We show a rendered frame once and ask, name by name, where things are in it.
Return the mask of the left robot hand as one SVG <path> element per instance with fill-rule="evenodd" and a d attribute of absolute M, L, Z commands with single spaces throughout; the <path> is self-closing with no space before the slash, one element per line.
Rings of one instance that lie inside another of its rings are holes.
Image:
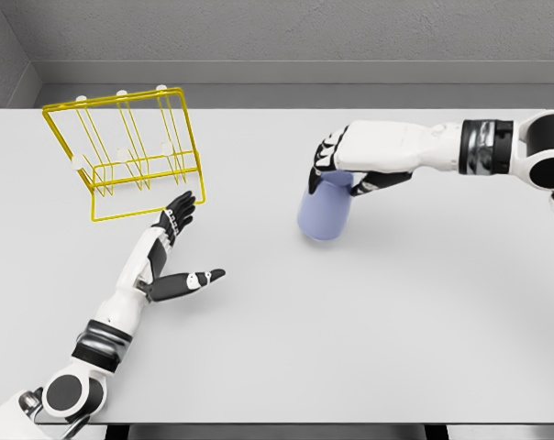
<path fill-rule="evenodd" d="M 195 197 L 190 191 L 176 197 L 156 223 L 147 228 L 131 251 L 117 286 L 137 289 L 151 302 L 164 302 L 197 292 L 226 275 L 224 269 L 163 276 L 177 237 L 193 221 Z"/>

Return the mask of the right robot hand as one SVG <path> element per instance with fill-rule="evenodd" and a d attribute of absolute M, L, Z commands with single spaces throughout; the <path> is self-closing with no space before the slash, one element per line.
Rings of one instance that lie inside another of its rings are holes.
<path fill-rule="evenodd" d="M 326 137 L 317 147 L 308 179 L 314 193 L 327 171 L 362 172 L 364 177 L 352 189 L 353 197 L 411 179 L 420 166 L 424 126 L 389 121 L 360 120 Z"/>

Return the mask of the lavender blue cup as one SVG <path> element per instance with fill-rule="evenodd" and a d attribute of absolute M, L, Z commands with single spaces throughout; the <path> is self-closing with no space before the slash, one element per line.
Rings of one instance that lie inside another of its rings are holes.
<path fill-rule="evenodd" d="M 314 193 L 305 191 L 297 222 L 302 233 L 314 240 L 338 238 L 349 218 L 353 175 L 344 170 L 324 172 Z"/>

